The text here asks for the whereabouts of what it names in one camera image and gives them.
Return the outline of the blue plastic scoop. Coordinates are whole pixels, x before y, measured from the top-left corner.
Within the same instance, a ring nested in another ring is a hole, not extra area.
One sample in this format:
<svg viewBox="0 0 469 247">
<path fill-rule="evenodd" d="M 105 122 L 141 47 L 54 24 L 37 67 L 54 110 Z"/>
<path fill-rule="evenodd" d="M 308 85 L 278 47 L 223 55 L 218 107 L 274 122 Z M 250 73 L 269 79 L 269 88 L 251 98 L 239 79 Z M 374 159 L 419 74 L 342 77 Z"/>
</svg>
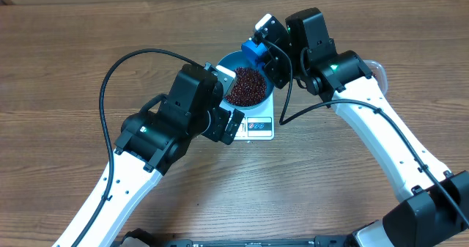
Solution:
<svg viewBox="0 0 469 247">
<path fill-rule="evenodd" d="M 252 39 L 248 39 L 241 45 L 241 51 L 252 65 L 265 65 L 267 48 L 263 43 L 256 44 Z"/>
</svg>

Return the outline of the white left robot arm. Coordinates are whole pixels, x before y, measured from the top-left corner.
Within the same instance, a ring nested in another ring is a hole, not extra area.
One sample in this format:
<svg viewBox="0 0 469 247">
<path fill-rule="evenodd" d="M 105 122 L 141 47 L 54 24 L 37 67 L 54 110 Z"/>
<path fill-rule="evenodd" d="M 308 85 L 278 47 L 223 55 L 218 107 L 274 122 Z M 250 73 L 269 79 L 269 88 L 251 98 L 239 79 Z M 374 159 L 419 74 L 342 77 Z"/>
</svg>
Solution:
<svg viewBox="0 0 469 247">
<path fill-rule="evenodd" d="M 110 246 L 194 138 L 230 145 L 244 114 L 220 104 L 236 79 L 221 65 L 183 65 L 169 94 L 154 97 L 122 123 L 111 161 L 55 246 Z"/>
</svg>

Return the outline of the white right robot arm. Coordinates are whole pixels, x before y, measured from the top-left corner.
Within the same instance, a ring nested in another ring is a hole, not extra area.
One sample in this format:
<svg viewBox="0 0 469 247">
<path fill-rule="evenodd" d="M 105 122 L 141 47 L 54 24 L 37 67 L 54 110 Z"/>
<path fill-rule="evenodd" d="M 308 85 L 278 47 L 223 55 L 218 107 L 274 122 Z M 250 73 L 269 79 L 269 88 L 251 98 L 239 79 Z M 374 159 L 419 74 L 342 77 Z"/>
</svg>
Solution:
<svg viewBox="0 0 469 247">
<path fill-rule="evenodd" d="M 365 61 L 354 51 L 336 50 L 317 8 L 283 23 L 265 15 L 249 43 L 252 61 L 277 88 L 299 80 L 356 132 L 393 188 L 398 205 L 342 237 L 342 246 L 436 246 L 468 228 L 468 173 L 453 173 L 422 145 Z"/>
</svg>

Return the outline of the red beans in bowl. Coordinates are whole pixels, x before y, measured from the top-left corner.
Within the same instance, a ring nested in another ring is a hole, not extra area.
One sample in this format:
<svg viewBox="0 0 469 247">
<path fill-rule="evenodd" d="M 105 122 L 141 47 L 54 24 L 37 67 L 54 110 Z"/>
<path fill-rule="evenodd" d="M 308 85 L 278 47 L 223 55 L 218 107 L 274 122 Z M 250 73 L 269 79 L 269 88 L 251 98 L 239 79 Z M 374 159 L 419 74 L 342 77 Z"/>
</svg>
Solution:
<svg viewBox="0 0 469 247">
<path fill-rule="evenodd" d="M 234 71 L 237 80 L 225 100 L 239 107 L 255 106 L 266 98 L 267 82 L 261 73 L 250 67 L 238 67 Z"/>
</svg>

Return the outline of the white kitchen scale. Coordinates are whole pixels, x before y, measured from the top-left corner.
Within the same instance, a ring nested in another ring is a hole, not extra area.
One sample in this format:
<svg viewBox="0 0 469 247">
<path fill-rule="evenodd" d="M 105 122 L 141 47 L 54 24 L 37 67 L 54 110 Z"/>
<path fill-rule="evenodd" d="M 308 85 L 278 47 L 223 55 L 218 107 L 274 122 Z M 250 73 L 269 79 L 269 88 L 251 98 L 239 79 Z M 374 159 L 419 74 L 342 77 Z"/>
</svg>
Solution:
<svg viewBox="0 0 469 247">
<path fill-rule="evenodd" d="M 269 141 L 274 138 L 273 93 L 263 102 L 249 107 L 238 107 L 223 100 L 221 108 L 244 113 L 244 118 L 235 135 L 235 141 Z"/>
</svg>

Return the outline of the blue plastic bowl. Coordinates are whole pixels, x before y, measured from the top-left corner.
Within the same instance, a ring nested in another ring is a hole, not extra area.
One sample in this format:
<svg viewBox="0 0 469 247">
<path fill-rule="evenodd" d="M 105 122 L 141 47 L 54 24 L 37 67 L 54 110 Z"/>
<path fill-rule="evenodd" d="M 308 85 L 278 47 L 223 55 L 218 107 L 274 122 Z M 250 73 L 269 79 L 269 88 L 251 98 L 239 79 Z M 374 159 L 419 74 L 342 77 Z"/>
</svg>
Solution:
<svg viewBox="0 0 469 247">
<path fill-rule="evenodd" d="M 266 82 L 267 82 L 266 98 L 271 93 L 273 93 L 273 84 L 270 82 L 270 80 L 265 75 L 265 72 L 262 69 L 262 67 L 252 65 L 246 59 L 246 57 L 245 57 L 245 55 L 242 51 L 235 51 L 235 52 L 232 52 L 232 53 L 226 55 L 218 64 L 222 65 L 222 66 L 224 66 L 224 67 L 226 67 L 226 68 L 228 68 L 232 71 L 235 71 L 235 69 L 238 68 L 238 67 L 250 67 L 252 69 L 255 69 L 255 70 L 259 71 L 261 73 L 261 75 L 265 78 Z"/>
</svg>

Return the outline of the clear plastic bean container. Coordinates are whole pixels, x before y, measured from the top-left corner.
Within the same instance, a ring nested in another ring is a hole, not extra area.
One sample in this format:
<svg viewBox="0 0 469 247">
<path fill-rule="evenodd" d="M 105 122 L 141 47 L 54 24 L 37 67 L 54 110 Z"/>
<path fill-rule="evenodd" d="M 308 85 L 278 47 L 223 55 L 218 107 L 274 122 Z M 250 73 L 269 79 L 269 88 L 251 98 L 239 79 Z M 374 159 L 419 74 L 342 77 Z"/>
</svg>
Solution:
<svg viewBox="0 0 469 247">
<path fill-rule="evenodd" d="M 372 71 L 372 75 L 377 80 L 381 92 L 386 95 L 388 91 L 388 79 L 385 68 L 375 60 L 364 60 L 364 62 Z"/>
</svg>

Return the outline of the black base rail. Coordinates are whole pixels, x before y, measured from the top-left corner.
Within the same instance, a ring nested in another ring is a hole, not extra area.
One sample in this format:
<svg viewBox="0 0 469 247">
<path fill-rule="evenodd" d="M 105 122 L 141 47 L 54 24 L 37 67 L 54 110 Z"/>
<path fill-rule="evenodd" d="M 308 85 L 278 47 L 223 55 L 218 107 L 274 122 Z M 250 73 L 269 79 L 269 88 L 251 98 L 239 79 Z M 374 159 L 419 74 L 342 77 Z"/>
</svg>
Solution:
<svg viewBox="0 0 469 247">
<path fill-rule="evenodd" d="M 318 235 L 300 239 L 273 240 L 190 240 L 164 239 L 143 229 L 129 231 L 111 247 L 385 247 L 394 246 L 381 228 L 365 229 L 349 235 Z"/>
</svg>

